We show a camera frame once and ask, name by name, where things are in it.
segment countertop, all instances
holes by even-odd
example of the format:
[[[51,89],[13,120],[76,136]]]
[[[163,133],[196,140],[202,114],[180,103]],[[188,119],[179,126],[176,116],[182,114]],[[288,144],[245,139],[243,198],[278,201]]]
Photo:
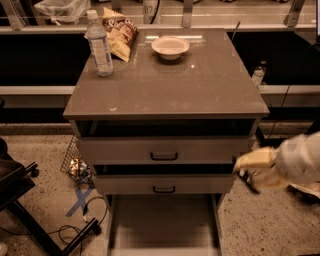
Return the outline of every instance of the countertop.
[[[151,42],[180,36],[190,49],[164,61]],[[96,75],[89,57],[65,109],[68,120],[262,118],[269,111],[223,29],[140,30],[129,62]]]

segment cable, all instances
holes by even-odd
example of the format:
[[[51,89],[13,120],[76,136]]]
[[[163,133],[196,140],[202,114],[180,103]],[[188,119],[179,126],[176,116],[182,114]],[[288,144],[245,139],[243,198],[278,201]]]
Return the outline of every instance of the cable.
[[[231,37],[231,42],[233,42],[234,36],[236,35],[236,33],[238,32],[238,28],[240,26],[240,21],[238,21],[236,28],[233,31],[232,37]]]
[[[102,200],[104,200],[104,198],[103,198],[102,196],[95,196],[95,197],[90,198],[90,199],[88,200],[88,202],[86,203],[86,205],[83,207],[83,216],[85,216],[85,214],[88,212],[88,210],[89,210],[89,208],[88,208],[89,204],[90,204],[92,201],[96,200],[96,199],[102,199]],[[107,215],[107,212],[108,212],[108,207],[107,207],[107,204],[106,204],[106,209],[105,209],[105,211],[104,211],[104,214],[103,214],[100,222],[98,223],[98,227],[100,227],[101,223],[102,223],[103,220],[105,219],[105,217],[106,217],[106,215]],[[58,230],[55,230],[55,231],[52,231],[52,232],[48,232],[48,233],[46,233],[46,234],[47,234],[47,235],[52,235],[52,234],[58,233],[59,238],[60,238],[60,240],[62,241],[62,243],[65,244],[65,245],[68,245],[69,243],[62,237],[62,232],[63,232],[64,230],[67,230],[67,229],[73,229],[73,230],[75,230],[78,234],[81,232],[81,230],[80,230],[79,228],[77,228],[77,227],[74,227],[74,226],[71,226],[71,225],[63,225],[63,226],[61,226]],[[20,233],[20,234],[14,233],[14,232],[11,232],[11,231],[3,228],[3,227],[0,227],[0,230],[3,230],[3,231],[5,231],[5,232],[7,232],[8,234],[14,235],[14,236],[31,236],[31,235],[32,235],[31,233]],[[84,237],[83,240],[86,239],[87,237],[89,237],[90,235],[92,235],[93,233],[96,234],[96,235],[98,235],[100,232],[101,232],[101,229],[99,229],[99,230],[94,230],[94,231],[90,232],[86,237]],[[82,242],[83,242],[83,240],[80,242],[80,254],[79,254],[80,256],[81,256],[82,250],[83,250],[83,247],[82,247]]]
[[[312,47],[314,47],[316,44],[317,44],[317,43],[314,43],[314,44],[309,45],[308,48],[303,52],[303,54],[301,55],[300,60],[297,62],[295,68],[293,69],[294,71],[297,70],[297,68],[298,68],[299,65],[301,64],[301,61],[303,60],[303,58],[305,57],[305,55],[306,55],[306,53],[309,51],[309,49],[311,49]],[[284,106],[284,103],[285,103],[286,98],[287,98],[287,96],[288,96],[289,89],[290,89],[291,85],[292,85],[292,80],[291,80],[291,83],[289,84],[289,86],[288,86],[288,88],[287,88],[287,90],[286,90],[286,92],[285,92],[285,94],[284,94],[284,97],[283,97],[282,103],[281,103],[281,105],[280,105],[280,108],[283,108],[283,106]],[[271,128],[270,134],[269,134],[269,136],[268,136],[267,139],[270,139],[270,137],[272,136],[273,131],[274,131],[274,128],[275,128],[277,122],[278,122],[278,120],[275,120],[275,122],[274,122],[274,124],[273,124],[273,126],[272,126],[272,128]]]
[[[88,202],[86,203],[86,205],[83,207],[83,211],[82,211],[82,214],[83,214],[83,216],[85,216],[86,214],[87,214],[87,212],[88,212],[88,210],[89,210],[89,204],[92,202],[92,201],[94,201],[94,200],[96,200],[96,199],[102,199],[105,203],[106,203],[106,201],[105,201],[105,199],[104,199],[104,197],[102,197],[102,196],[95,196],[95,197],[92,197],[92,198],[90,198],[89,200],[88,200]],[[106,204],[106,209],[105,209],[105,211],[104,211],[104,214],[103,214],[103,216],[102,216],[102,219],[100,220],[100,222],[99,222],[99,226],[101,225],[101,223],[103,222],[103,220],[105,219],[105,217],[106,217],[106,215],[107,215],[107,212],[108,212],[108,207],[107,207],[107,204]]]
[[[156,10],[155,10],[154,15],[152,17],[152,20],[150,21],[150,24],[153,24],[154,20],[156,19],[156,16],[158,14],[159,6],[160,6],[160,0],[157,1],[157,7],[156,7]]]

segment bowl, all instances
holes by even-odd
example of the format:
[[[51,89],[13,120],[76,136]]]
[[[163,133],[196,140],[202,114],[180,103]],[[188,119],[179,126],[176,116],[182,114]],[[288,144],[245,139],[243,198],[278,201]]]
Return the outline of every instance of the bowl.
[[[190,48],[187,40],[173,36],[163,36],[155,39],[151,47],[154,51],[159,53],[160,57],[165,60],[178,59],[182,53]]]

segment small bottle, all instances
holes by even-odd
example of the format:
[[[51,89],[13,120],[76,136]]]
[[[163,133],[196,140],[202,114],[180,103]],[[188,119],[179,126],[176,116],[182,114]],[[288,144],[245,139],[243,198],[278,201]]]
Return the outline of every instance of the small bottle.
[[[113,63],[107,42],[107,33],[100,23],[96,10],[87,11],[87,38],[99,76],[109,76],[113,73]]]
[[[261,60],[259,65],[255,67],[252,74],[252,81],[257,88],[261,85],[266,72],[267,72],[267,62],[265,60]]]

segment open drawer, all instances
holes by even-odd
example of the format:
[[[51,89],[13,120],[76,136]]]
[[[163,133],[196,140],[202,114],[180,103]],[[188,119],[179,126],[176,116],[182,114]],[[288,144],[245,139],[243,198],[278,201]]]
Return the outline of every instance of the open drawer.
[[[93,178],[101,194],[224,194],[232,165],[104,166]]]
[[[93,167],[104,165],[220,164],[251,149],[248,137],[79,138],[81,157]]]

